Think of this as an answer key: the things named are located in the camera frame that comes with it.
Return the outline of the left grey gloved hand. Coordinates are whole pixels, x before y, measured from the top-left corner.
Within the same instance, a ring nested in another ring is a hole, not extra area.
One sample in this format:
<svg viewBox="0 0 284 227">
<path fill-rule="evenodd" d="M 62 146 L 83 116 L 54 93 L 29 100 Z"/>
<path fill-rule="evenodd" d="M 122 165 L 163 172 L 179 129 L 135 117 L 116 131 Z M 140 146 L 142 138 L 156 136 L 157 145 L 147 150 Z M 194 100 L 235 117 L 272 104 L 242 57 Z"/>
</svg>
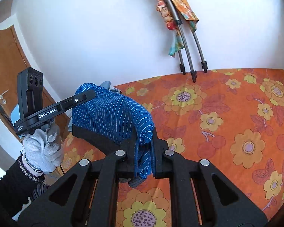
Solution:
<svg viewBox="0 0 284 227">
<path fill-rule="evenodd" d="M 36 173 L 52 173 L 63 161 L 60 129 L 55 122 L 23 135 L 24 164 Z"/>
</svg>

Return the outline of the left black sleeved forearm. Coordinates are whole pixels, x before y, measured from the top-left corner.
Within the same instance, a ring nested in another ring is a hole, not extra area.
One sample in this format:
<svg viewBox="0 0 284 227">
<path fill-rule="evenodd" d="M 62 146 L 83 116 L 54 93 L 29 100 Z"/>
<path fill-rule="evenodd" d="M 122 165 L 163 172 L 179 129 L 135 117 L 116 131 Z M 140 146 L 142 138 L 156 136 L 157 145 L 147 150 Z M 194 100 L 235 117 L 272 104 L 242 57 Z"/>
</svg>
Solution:
<svg viewBox="0 0 284 227">
<path fill-rule="evenodd" d="M 32 174 L 22 156 L 0 178 L 0 226 L 18 226 L 13 217 L 29 202 L 29 196 L 45 179 L 43 174 Z"/>
</svg>

